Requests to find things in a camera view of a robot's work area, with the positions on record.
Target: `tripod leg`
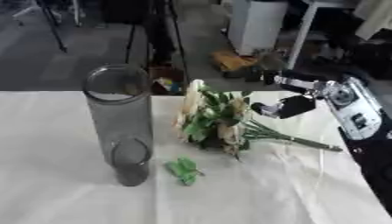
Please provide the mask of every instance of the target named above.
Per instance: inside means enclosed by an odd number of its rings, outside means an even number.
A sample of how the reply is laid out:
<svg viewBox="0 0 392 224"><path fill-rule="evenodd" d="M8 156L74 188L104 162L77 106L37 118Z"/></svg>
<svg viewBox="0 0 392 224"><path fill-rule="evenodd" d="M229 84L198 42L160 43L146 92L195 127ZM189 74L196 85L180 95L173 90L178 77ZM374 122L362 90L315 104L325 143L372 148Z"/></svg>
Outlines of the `tripod leg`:
<svg viewBox="0 0 392 224"><path fill-rule="evenodd" d="M49 7L47 7L46 3L42 2L41 0L39 0L39 3L41 5L42 12L44 13L44 16L45 16L45 18L46 18L46 20L47 20L47 22L48 22L48 24L49 24L49 26L51 28L52 34L56 38L56 41L57 41L57 43L59 45L59 49L62 52L66 53L67 52L67 48L64 46L64 43L61 40L60 35L57 33L57 30L56 30L56 27L55 27L55 22L53 21L54 16L53 15L52 15L52 17L50 16L51 12L50 12Z"/></svg>
<svg viewBox="0 0 392 224"><path fill-rule="evenodd" d="M171 18L174 23L174 29L175 29L176 37L177 37L177 41L178 41L179 53L181 55L182 65L184 67L185 83L188 84L190 79L189 79L189 74L188 74L188 65L186 63L186 52L185 52L184 47L182 45L181 35L179 33L179 23L177 21L178 16L177 16L177 13L174 9L172 0L169 0L169 10L171 11Z"/></svg>
<svg viewBox="0 0 392 224"><path fill-rule="evenodd" d="M145 49L145 70L147 73L150 72L150 40L149 35L146 35L146 49Z"/></svg>
<svg viewBox="0 0 392 224"><path fill-rule="evenodd" d="M128 44L125 50L125 64L128 64L130 62L130 48L132 47L133 39L135 37L135 30L136 30L136 26L133 24L132 28L130 28Z"/></svg>

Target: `table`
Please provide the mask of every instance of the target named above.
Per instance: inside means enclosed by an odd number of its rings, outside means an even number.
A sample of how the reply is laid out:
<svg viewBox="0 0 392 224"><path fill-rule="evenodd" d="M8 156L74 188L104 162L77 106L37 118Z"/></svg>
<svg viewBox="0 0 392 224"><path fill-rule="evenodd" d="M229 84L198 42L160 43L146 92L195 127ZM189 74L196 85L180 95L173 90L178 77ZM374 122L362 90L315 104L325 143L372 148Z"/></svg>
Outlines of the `table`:
<svg viewBox="0 0 392 224"><path fill-rule="evenodd" d="M251 100L272 103L287 95L260 92ZM138 187L123 187L103 162L82 93L1 93L0 223L391 223L347 152L256 142L238 162L178 141L170 127L181 97L152 102L152 174ZM255 118L344 147L323 102L283 121ZM179 156L196 161L206 176L193 186L179 185L162 168Z"/></svg>
<svg viewBox="0 0 392 224"><path fill-rule="evenodd" d="M306 36L311 29L313 19L316 17L316 13L319 8L341 8L341 9L352 9L354 8L359 0L302 0L309 7L302 18L302 24L299 28L297 39L291 49L288 68L293 69L296 65L299 54L301 53L302 46L306 40Z"/></svg>

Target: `loose leaf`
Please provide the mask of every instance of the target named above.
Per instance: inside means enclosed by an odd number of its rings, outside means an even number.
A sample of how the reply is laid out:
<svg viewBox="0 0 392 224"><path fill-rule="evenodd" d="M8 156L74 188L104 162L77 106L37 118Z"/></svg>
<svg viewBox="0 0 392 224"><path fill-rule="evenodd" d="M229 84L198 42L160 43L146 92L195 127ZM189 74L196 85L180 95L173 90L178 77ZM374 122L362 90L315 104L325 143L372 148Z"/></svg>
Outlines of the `loose leaf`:
<svg viewBox="0 0 392 224"><path fill-rule="evenodd" d="M245 97L245 96L248 96L248 95L251 95L251 94L252 94L252 91L242 91L241 92L242 97Z"/></svg>
<svg viewBox="0 0 392 224"><path fill-rule="evenodd" d="M184 183L184 185L186 186L191 186L194 184L194 182L196 181L196 172L188 172L184 175L182 175L179 179L182 181L182 183Z"/></svg>
<svg viewBox="0 0 392 224"><path fill-rule="evenodd" d="M174 176L178 178L184 176L187 173L187 171L176 162L167 162L166 164L164 164L164 166L169 172L171 172Z"/></svg>
<svg viewBox="0 0 392 224"><path fill-rule="evenodd" d="M178 164L188 172L196 171L196 164L191 159L187 157L179 157L177 161Z"/></svg>

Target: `robotic arm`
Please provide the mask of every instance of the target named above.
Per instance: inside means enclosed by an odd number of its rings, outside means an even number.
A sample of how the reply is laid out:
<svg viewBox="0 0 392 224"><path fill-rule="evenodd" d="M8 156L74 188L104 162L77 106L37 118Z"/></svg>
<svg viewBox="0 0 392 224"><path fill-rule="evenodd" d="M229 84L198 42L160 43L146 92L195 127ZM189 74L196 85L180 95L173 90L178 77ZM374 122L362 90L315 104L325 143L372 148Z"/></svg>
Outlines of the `robotic arm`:
<svg viewBox="0 0 392 224"><path fill-rule="evenodd" d="M316 108L324 100L340 123L339 133L353 159L360 165L365 180L392 215L392 120L381 104L352 73L342 80L327 80L293 71L262 72L266 85L300 95L282 99L268 106L261 102L251 108L262 116L285 119Z"/></svg>

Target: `black equipment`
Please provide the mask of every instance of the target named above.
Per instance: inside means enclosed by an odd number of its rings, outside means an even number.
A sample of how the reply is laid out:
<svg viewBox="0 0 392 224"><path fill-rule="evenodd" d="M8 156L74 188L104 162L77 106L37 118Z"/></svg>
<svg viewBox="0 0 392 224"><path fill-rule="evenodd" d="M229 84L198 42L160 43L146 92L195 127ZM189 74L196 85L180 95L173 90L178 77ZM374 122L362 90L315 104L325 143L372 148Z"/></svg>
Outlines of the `black equipment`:
<svg viewBox="0 0 392 224"><path fill-rule="evenodd" d="M154 57L152 60L153 63L159 64L171 58L172 53L175 51L175 47L172 43L169 29L166 23L166 12L168 10L170 13L171 20L174 24L176 39L178 41L178 49L184 68L185 82L187 83L189 81L189 77L188 67L186 64L186 54L179 32L178 14L174 8L173 1L150 0L145 2L147 4L147 11L144 11L146 5L143 4L142 12L146 12L146 14L137 14L138 16L131 17L129 19L129 22L131 23L131 28L129 32L128 44L126 46L125 63L129 63L130 60L130 50L136 33L136 25L142 25L145 29L147 36L147 53L145 61L146 67L150 65L150 44L154 49Z"/></svg>
<svg viewBox="0 0 392 224"><path fill-rule="evenodd" d="M340 123L339 133L363 177L392 215L392 120L355 71L340 80L293 71L254 74L270 85L279 84L300 95L282 99L273 106L260 102L251 105L258 114L288 118L315 109L316 100L324 100Z"/></svg>

